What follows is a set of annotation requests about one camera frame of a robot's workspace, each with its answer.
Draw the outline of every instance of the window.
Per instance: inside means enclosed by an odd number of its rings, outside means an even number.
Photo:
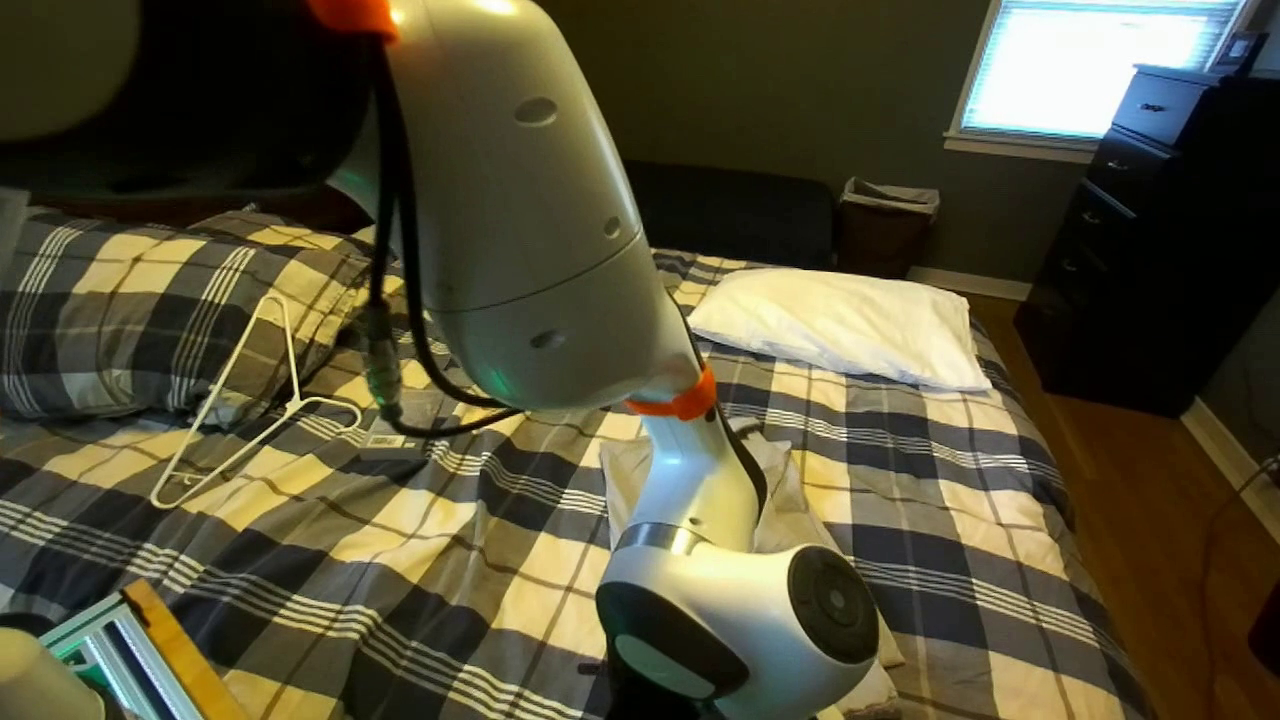
[[[1083,159],[1130,65],[1208,66],[1247,0],[993,0],[947,146]]]

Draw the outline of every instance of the plaid bedspread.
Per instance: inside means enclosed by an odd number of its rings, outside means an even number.
[[[734,259],[655,253],[681,308]],[[1006,390],[915,390],[706,348],[729,415],[791,442],[859,557],[902,714],[1145,714],[1079,572],[1056,464]],[[451,412],[420,372],[417,420]],[[338,352],[307,390],[367,403]],[[594,579],[611,412],[428,446],[313,412],[183,506],[148,492],[168,423],[0,423],[0,606],[65,621],[153,579],[250,714],[603,714]],[[212,459],[241,437],[197,446]]]

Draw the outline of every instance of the pillow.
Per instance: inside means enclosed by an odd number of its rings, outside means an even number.
[[[910,278],[749,268],[724,277],[691,308],[689,326],[729,348],[827,372],[993,390],[977,358],[966,300]]]
[[[14,420],[193,415],[261,297],[291,308],[298,372],[314,372],[360,312],[367,256],[261,211],[120,229],[33,207],[0,268],[0,412]],[[263,412],[289,388],[282,312],[245,336],[212,423]]]

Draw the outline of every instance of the white pillow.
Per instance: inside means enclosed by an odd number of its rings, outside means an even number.
[[[729,348],[827,372],[993,390],[972,348],[966,300],[910,278],[749,268],[724,277],[691,308],[689,326]]]

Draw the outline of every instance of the robotic arm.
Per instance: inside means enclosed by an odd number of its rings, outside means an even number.
[[[638,412],[651,471],[594,592],[624,668],[719,714],[812,714],[867,672],[876,615],[853,564],[752,550],[762,478],[655,278],[608,122],[533,0],[3,3],[0,83],[21,107],[0,112],[0,183],[328,181],[367,211],[395,196],[420,221],[400,216],[395,246],[481,388],[510,407]]]

